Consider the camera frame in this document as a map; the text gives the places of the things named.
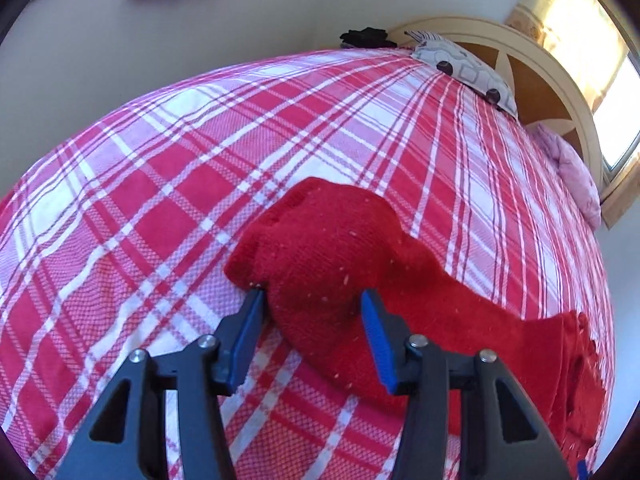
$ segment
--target white pillow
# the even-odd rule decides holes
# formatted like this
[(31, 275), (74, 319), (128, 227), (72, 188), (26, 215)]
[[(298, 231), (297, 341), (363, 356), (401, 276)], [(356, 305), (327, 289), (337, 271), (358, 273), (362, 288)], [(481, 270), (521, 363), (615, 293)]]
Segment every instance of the white pillow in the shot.
[(434, 32), (408, 30), (406, 35), (417, 41), (412, 57), (433, 66), (478, 92), (486, 101), (518, 118), (513, 91), (487, 63), (467, 49)]

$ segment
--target plaid bed sheet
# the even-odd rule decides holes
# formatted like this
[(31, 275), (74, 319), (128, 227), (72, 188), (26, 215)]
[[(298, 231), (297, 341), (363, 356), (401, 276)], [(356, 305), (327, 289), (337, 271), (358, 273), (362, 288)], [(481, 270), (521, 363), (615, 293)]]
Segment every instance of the plaid bed sheet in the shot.
[[(53, 478), (136, 347), (183, 348), (243, 294), (242, 230), (307, 176), (384, 196), (447, 272), (522, 318), (590, 318), (607, 386), (612, 311), (596, 240), (506, 114), (397, 50), (301, 54), (124, 105), (36, 163), (1, 204), (0, 421)], [(222, 402), (239, 478), (388, 477), (401, 420), (332, 387), (267, 325)], [(168, 459), (181, 478), (175, 397)], [(590, 452), (593, 461), (597, 446)], [(460, 443), (450, 437), (446, 478)]]

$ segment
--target metal screw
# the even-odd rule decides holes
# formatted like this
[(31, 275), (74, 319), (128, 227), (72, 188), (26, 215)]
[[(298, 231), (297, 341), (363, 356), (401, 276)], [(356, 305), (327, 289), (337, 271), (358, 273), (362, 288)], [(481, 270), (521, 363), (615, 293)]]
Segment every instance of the metal screw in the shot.
[(129, 361), (132, 363), (141, 363), (146, 359), (146, 352), (142, 348), (136, 348), (129, 354)]
[(485, 348), (484, 350), (480, 351), (480, 360), (483, 363), (495, 363), (495, 360), (498, 358), (498, 354), (495, 353), (493, 350), (489, 350), (488, 348)]
[(200, 348), (211, 348), (212, 346), (215, 346), (216, 343), (217, 341), (213, 334), (201, 335), (198, 338), (198, 346)]
[(411, 334), (409, 336), (409, 345), (414, 348), (424, 348), (429, 344), (429, 340), (422, 334)]

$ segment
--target headboard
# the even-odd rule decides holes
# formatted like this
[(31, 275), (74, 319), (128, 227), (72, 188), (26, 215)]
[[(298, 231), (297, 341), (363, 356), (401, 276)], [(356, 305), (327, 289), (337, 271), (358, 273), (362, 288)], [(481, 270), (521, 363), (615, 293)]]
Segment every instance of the headboard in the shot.
[(602, 190), (602, 152), (593, 115), (574, 80), (556, 59), (518, 31), (477, 18), (426, 18), (393, 29), (398, 46), (415, 41), (406, 30), (428, 30), (454, 41), (494, 67), (514, 92), (522, 124), (546, 123), (585, 162)]

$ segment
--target pillow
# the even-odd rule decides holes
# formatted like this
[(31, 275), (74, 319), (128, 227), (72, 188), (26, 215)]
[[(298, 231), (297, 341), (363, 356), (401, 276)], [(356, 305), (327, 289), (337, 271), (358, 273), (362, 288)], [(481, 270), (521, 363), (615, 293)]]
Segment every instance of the pillow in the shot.
[(405, 34), (418, 43), (412, 54), (414, 59), (436, 67), (475, 90), (492, 105), (497, 105), (514, 119), (518, 118), (513, 91), (487, 63), (434, 32), (408, 30)]
[(526, 126), (531, 139), (551, 161), (591, 230), (600, 227), (600, 195), (589, 168), (573, 147), (542, 123)]

